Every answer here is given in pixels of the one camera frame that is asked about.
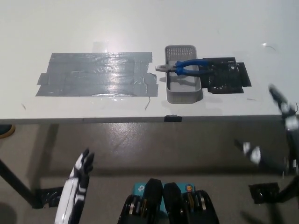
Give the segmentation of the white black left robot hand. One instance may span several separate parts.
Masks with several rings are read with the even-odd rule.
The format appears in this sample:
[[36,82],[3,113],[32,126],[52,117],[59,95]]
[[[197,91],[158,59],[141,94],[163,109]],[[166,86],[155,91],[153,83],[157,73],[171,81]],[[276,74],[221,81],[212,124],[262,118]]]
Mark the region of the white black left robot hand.
[[85,204],[94,153],[87,148],[78,157],[66,180],[56,212],[55,224],[78,224]]

